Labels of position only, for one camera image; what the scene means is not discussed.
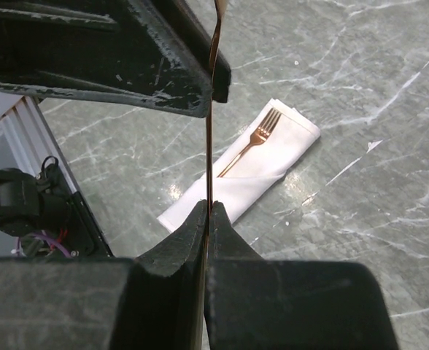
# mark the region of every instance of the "napkin fold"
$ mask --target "napkin fold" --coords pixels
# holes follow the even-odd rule
[[[280,111],[282,116],[266,142],[249,149],[224,177],[213,180],[214,200],[224,203],[232,223],[280,180],[320,137],[320,129],[296,109],[271,99],[245,132],[213,164],[214,176],[221,173],[249,144],[250,135],[271,108]],[[206,174],[158,217],[159,222],[170,232],[175,231],[202,199],[206,199]]]

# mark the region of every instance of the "fork handle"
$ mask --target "fork handle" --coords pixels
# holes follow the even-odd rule
[[[245,153],[247,153],[247,151],[249,149],[251,149],[254,146],[254,144],[248,144],[229,164],[228,166],[226,166],[224,168],[223,171],[221,171],[221,173],[217,176],[217,177],[224,177],[228,171],[230,171],[230,169],[236,165],[237,162],[239,162],[239,160],[244,157]]]

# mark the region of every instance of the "fork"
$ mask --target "fork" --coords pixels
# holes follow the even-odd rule
[[[278,111],[277,109],[275,108],[270,109],[268,114],[261,121],[260,125],[255,129],[252,135],[250,135],[249,144],[229,163],[228,166],[224,168],[223,171],[221,171],[221,173],[217,177],[225,176],[228,173],[228,171],[230,171],[230,169],[242,157],[244,157],[245,153],[247,153],[249,149],[251,149],[254,146],[260,146],[261,144],[264,144],[266,140],[268,140],[268,137],[270,137],[274,128],[276,127],[281,115],[282,115],[281,112]]]

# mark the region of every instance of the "table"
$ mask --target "table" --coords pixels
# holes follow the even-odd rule
[[[190,0],[209,33],[212,1]],[[429,0],[231,0],[219,157],[275,97],[321,139],[236,224],[268,259],[367,265],[404,350],[429,349]],[[205,167],[204,120],[48,99],[42,111],[117,256],[168,235],[156,217]]]

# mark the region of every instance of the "thin metal utensil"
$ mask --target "thin metal utensil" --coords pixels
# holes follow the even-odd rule
[[[228,7],[228,0],[214,0],[216,6],[217,22],[214,28],[212,44],[209,48],[209,69],[213,76],[215,75],[215,65],[217,59],[218,47],[220,44],[220,32],[223,17]],[[209,113],[206,117],[206,199],[208,200],[208,217],[211,217],[213,208],[213,98],[209,102]]]
[[[224,168],[223,171],[217,177],[225,176],[228,171],[247,153],[249,149],[254,146],[260,146],[264,144],[266,140],[270,137],[274,128],[278,124],[279,118],[281,117],[281,112],[275,108],[269,110],[268,114],[263,118],[260,125],[255,129],[255,131],[250,135],[249,144],[244,147],[244,149]]]

